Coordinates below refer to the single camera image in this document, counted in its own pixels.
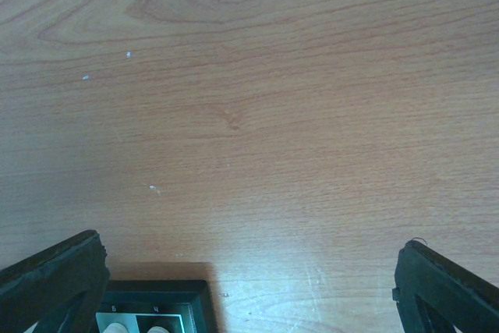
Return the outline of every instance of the wooden table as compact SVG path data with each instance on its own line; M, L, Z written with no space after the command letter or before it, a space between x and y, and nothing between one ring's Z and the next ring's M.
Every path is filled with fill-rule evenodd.
M499 283L499 0L0 0L0 265L85 228L221 331L400 332L423 237Z

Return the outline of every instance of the wood grain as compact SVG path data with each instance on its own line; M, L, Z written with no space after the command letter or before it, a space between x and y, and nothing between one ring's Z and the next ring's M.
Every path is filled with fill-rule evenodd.
M415 236L498 284L498 18L0 0L0 265L95 228L114 278L203 269L231 333L402 331Z

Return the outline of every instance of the white knob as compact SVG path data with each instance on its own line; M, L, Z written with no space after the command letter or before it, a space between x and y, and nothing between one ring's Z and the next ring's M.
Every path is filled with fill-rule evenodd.
M128 333L128 329L120 323L111 323L103 333Z
M147 331L147 333L170 333L170 332L162 327L152 327L151 329L149 329L149 331Z

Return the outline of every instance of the wooden surface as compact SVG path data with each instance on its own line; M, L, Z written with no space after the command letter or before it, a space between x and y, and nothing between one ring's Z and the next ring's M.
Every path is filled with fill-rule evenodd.
M0 266L95 228L114 278L209 278L221 331L400 332L414 236L499 283L498 20L0 0Z

